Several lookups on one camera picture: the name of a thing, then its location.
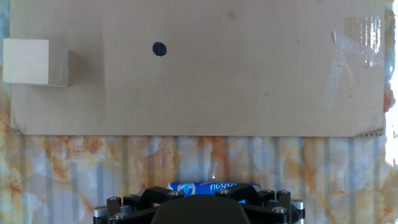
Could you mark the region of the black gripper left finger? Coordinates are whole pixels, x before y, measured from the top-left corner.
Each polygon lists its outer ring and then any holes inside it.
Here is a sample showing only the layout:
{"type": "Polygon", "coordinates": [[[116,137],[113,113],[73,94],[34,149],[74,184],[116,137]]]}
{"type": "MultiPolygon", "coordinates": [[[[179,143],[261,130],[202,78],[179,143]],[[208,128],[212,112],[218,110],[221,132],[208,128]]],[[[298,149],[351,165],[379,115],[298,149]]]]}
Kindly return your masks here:
{"type": "Polygon", "coordinates": [[[163,187],[151,187],[143,190],[141,194],[112,196],[106,199],[106,205],[93,209],[93,224],[131,221],[132,216],[137,212],[139,212],[138,220],[146,219],[154,214],[155,204],[160,205],[182,197],[184,197],[183,192],[163,187]]]}

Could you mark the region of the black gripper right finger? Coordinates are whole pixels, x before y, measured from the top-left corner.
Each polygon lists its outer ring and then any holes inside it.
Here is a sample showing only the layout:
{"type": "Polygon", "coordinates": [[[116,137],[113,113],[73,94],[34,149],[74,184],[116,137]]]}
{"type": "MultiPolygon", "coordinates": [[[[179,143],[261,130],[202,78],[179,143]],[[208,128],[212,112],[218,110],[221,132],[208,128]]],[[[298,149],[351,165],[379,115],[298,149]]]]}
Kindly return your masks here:
{"type": "Polygon", "coordinates": [[[215,191],[217,197],[242,204],[251,223],[305,224],[305,202],[288,190],[261,189],[251,184],[226,184],[215,191]]]}

